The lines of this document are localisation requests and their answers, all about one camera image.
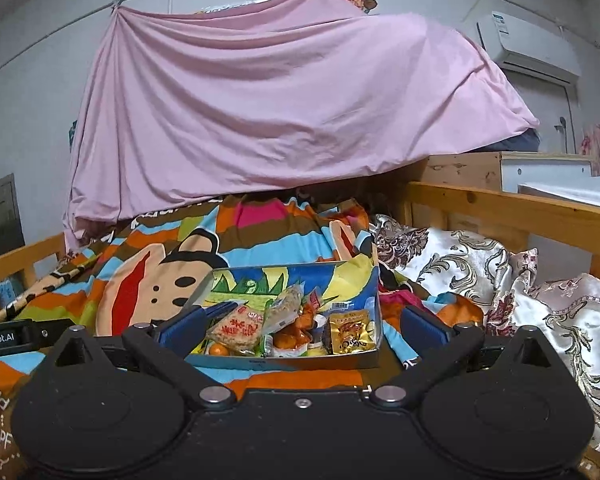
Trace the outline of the illustrated cardboard snack box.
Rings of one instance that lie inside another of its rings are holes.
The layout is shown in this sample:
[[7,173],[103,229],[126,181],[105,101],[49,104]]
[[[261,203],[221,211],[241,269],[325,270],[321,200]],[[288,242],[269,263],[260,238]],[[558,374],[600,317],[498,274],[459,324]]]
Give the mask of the illustrated cardboard snack box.
[[207,321],[190,362],[234,370],[347,370],[377,364],[379,271],[347,261],[211,271],[192,303]]

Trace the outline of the pink draped sheet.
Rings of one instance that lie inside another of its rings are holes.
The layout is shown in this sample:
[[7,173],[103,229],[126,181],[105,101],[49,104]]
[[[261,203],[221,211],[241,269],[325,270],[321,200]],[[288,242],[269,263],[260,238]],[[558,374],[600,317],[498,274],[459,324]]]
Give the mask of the pink draped sheet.
[[139,214],[382,174],[539,125],[486,51],[414,13],[265,0],[112,12],[70,155],[68,248]]

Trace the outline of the orange red snack packet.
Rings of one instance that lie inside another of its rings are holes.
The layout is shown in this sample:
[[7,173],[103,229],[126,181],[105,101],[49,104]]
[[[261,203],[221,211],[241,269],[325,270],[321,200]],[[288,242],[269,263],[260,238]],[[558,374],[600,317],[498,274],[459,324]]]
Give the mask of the orange red snack packet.
[[318,314],[322,304],[322,293],[318,287],[314,287],[301,300],[298,318],[273,335],[273,348],[276,351],[304,353],[309,348],[320,346],[325,324],[324,316]]

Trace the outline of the colourful cartoon monkey blanket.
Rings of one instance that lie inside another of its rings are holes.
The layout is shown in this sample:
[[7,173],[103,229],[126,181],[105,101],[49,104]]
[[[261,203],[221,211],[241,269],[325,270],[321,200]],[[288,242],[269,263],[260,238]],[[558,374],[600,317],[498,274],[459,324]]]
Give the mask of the colourful cartoon monkey blanket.
[[427,238],[419,230],[405,248],[389,248],[373,237],[356,200],[226,196],[118,224],[12,300],[0,323],[68,318],[98,336],[117,336],[178,314],[211,272],[219,273],[219,297],[246,298],[258,308],[292,285],[293,264],[330,269],[341,262],[320,288],[323,301],[351,298],[378,268],[385,333],[393,337],[401,311],[421,306],[429,292],[399,278],[396,266],[420,255]]

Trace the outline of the gold foil snack packet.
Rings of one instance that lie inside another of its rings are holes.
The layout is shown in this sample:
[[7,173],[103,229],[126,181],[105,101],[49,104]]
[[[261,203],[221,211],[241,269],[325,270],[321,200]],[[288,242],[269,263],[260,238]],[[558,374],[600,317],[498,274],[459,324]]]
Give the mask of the gold foil snack packet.
[[362,353],[376,349],[376,325],[367,310],[334,312],[328,316],[332,354]]

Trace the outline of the floral satin quilt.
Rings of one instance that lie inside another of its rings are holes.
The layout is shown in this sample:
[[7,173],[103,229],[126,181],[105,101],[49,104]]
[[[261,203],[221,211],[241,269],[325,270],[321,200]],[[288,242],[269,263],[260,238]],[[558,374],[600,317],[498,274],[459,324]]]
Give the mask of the floral satin quilt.
[[588,398],[595,419],[593,446],[600,452],[600,280],[535,281],[538,252],[509,252],[492,238],[467,231],[409,228],[385,214],[370,225],[380,263],[400,282],[426,290],[429,309],[446,324],[460,315],[452,295],[468,299],[464,314],[493,335],[536,325],[556,349]]

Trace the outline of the mixed nut bar packet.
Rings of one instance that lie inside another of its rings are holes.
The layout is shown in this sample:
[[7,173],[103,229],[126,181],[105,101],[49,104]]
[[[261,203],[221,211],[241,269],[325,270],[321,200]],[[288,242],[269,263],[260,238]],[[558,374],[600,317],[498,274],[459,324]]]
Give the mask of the mixed nut bar packet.
[[303,296],[303,283],[284,289],[265,309],[262,334],[274,334],[292,324],[299,316]]

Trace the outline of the white wall air conditioner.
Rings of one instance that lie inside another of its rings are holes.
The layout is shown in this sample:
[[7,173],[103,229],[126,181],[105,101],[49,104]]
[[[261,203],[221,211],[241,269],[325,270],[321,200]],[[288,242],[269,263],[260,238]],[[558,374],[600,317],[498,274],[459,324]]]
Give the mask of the white wall air conditioner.
[[562,38],[533,23],[492,11],[477,21],[483,49],[503,70],[571,86],[581,76],[577,53]]

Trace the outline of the clear rice cracker packet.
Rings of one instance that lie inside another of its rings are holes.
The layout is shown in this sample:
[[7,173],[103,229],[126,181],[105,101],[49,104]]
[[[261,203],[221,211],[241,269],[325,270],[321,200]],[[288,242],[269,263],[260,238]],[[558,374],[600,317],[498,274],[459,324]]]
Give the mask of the clear rice cracker packet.
[[261,311],[241,304],[215,323],[207,338],[234,352],[251,352],[262,336],[263,321]]

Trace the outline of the small orange fruit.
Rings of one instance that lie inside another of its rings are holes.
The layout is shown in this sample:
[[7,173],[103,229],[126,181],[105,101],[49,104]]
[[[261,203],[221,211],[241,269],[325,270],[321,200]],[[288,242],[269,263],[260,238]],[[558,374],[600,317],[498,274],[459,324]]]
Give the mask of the small orange fruit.
[[208,355],[209,356],[229,356],[230,350],[224,346],[224,344],[219,344],[218,342],[212,342],[208,347]]

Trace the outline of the wooden cabinet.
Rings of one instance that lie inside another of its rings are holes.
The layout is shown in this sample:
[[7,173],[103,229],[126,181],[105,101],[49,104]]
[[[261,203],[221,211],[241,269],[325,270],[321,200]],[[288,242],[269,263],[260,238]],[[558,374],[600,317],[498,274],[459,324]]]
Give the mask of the wooden cabinet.
[[407,181],[466,186],[517,193],[528,182],[569,182],[592,176],[592,159],[583,155],[481,152],[437,155],[401,168]]

